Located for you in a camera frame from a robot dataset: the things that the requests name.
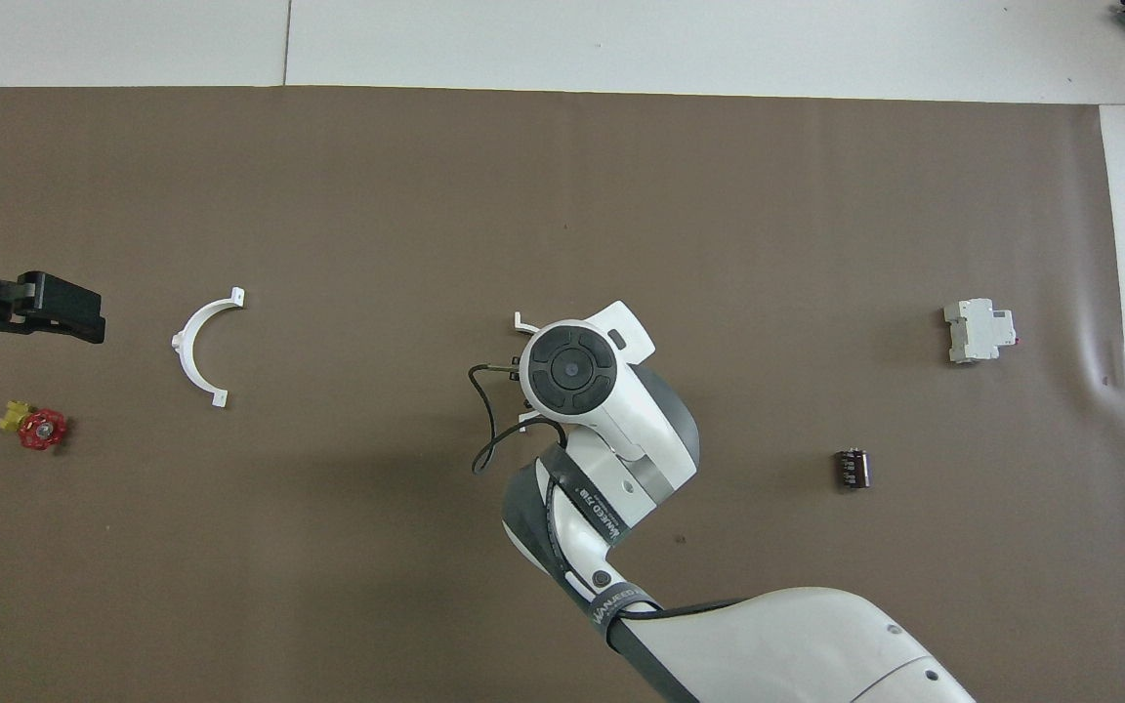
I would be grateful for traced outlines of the white half-ring pipe clamp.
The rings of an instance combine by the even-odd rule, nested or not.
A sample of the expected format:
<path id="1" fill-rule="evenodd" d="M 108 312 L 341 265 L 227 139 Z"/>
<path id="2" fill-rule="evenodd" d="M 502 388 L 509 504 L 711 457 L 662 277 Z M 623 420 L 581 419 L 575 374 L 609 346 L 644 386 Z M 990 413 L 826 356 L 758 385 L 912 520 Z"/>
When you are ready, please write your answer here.
<path id="1" fill-rule="evenodd" d="M 224 314 L 225 310 L 244 309 L 246 292 L 241 286 L 232 286 L 226 297 L 206 303 L 194 310 L 192 315 L 184 321 L 184 325 L 171 337 L 171 349 L 178 357 L 180 368 L 187 381 L 200 391 L 210 396 L 214 408 L 227 408 L 230 391 L 223 389 L 210 380 L 207 380 L 200 372 L 196 360 L 196 340 L 207 323 L 210 323 L 216 315 Z"/>
<path id="2" fill-rule="evenodd" d="M 526 335 L 526 346 L 523 348 L 523 352 L 520 352 L 521 360 L 521 373 L 523 387 L 526 390 L 526 400 L 530 400 L 530 409 L 523 411 L 523 413 L 518 415 L 518 431 L 525 432 L 528 427 L 534 426 L 534 424 L 540 424 L 540 426 L 550 426 L 558 429 L 562 432 L 562 438 L 566 438 L 566 430 L 562 429 L 562 423 L 554 415 L 550 415 L 548 411 L 543 413 L 540 408 L 540 397 L 536 395 L 532 390 L 530 384 L 530 377 L 532 369 L 534 369 L 534 361 L 531 360 L 534 354 L 537 343 L 540 342 L 546 332 L 551 332 L 554 328 L 559 328 L 562 326 L 565 319 L 555 319 L 554 323 L 536 326 L 534 324 L 526 323 L 525 317 L 523 317 L 521 310 L 514 312 L 513 326 L 515 332 Z"/>

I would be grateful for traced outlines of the brown paper table mat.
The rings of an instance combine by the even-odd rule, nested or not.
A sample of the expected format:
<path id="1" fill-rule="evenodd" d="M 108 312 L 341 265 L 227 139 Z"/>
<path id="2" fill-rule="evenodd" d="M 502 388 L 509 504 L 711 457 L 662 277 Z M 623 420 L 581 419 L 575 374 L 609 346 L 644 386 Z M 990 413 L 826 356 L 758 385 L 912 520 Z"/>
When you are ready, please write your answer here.
<path id="1" fill-rule="evenodd" d="M 874 601 L 980 703 L 1125 703 L 1125 361 L 1096 108 L 0 89 L 0 703 L 655 703 L 501 525 L 554 440 L 466 379 L 622 300 L 700 471 L 612 552 L 668 609 Z M 171 337 L 196 340 L 227 408 Z M 1017 346 L 950 361 L 947 304 Z M 844 492 L 832 456 L 867 451 Z"/>

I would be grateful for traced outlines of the red and yellow valve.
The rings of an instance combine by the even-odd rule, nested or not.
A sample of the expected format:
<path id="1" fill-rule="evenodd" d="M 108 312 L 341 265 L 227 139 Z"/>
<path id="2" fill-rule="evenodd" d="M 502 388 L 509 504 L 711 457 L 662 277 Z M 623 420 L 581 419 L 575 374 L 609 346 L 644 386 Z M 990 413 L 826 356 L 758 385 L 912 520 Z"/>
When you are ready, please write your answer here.
<path id="1" fill-rule="evenodd" d="M 60 411 L 10 400 L 0 418 L 0 431 L 18 438 L 22 448 L 45 451 L 62 444 L 68 435 L 68 418 Z"/>

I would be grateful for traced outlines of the white grey circuit breaker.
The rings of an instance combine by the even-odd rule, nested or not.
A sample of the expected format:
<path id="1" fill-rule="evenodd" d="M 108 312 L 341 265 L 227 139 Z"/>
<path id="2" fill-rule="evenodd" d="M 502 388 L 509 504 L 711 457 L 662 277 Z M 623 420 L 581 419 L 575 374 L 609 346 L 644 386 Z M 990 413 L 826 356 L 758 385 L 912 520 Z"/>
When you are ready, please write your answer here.
<path id="1" fill-rule="evenodd" d="M 1000 349 L 1017 346 L 1012 312 L 997 309 L 988 298 L 957 300 L 942 308 L 942 319 L 950 325 L 950 361 L 976 363 L 1000 357 Z"/>

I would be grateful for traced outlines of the black cylindrical capacitor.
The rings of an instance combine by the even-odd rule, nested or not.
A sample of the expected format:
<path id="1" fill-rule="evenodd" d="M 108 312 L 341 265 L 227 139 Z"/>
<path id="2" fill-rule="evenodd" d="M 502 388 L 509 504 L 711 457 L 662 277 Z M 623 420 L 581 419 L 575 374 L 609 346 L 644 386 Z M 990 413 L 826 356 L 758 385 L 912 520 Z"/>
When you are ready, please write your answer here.
<path id="1" fill-rule="evenodd" d="M 852 447 L 832 456 L 838 486 L 844 492 L 870 489 L 872 486 L 867 451 Z"/>

